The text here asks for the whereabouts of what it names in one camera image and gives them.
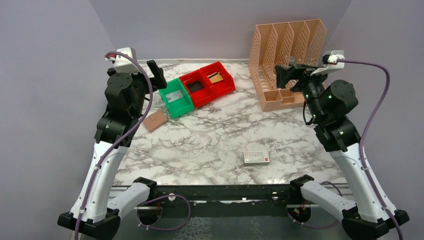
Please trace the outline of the tan leather card holder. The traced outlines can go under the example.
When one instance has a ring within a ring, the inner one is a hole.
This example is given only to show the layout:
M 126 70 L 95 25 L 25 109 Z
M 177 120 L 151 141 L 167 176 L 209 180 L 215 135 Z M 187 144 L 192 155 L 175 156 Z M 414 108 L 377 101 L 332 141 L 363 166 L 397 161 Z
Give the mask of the tan leather card holder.
M 151 133 L 168 122 L 167 116 L 160 110 L 150 114 L 143 120 L 145 128 Z

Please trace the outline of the red plastic bin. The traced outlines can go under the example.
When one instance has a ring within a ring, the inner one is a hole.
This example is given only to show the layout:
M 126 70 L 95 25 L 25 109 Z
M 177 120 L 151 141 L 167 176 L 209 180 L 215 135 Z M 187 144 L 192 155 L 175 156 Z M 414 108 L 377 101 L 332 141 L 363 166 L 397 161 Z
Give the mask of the red plastic bin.
M 220 61 L 201 67 L 200 71 L 205 74 L 206 80 L 210 82 L 212 94 L 215 99 L 236 90 L 233 77 Z
M 179 80 L 187 90 L 195 108 L 200 108 L 214 99 L 212 84 L 199 69 L 180 76 Z

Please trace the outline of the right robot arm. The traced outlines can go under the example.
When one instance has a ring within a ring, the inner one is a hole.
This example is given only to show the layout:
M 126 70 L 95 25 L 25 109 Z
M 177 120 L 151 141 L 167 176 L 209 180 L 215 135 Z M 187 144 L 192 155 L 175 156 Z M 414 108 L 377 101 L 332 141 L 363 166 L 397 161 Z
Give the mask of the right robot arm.
M 304 64 L 276 65 L 275 73 L 278 87 L 296 81 L 291 91 L 303 95 L 316 137 L 343 172 L 354 196 L 354 200 L 346 199 L 304 175 L 290 182 L 289 199 L 296 204 L 315 203 L 335 217 L 353 240 L 375 240 L 407 223 L 408 213 L 391 203 L 369 165 L 365 136 L 347 117 L 359 102 L 354 86 L 338 79 L 324 87 L 328 69 Z

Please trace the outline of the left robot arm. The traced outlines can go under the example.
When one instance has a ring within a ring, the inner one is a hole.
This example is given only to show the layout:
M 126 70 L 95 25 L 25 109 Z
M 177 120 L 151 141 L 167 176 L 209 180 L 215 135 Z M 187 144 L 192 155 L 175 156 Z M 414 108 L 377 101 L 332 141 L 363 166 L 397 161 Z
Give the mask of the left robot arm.
M 72 208 L 57 220 L 59 226 L 73 230 L 76 237 L 111 240 L 132 208 L 141 202 L 149 206 L 157 200 L 150 180 L 137 181 L 122 195 L 109 199 L 118 167 L 141 120 L 151 110 L 154 92 L 167 87 L 163 69 L 154 60 L 146 64 L 152 77 L 132 61 L 119 58 L 113 59 L 113 66 L 107 71 L 107 104 L 96 125 L 87 176 Z

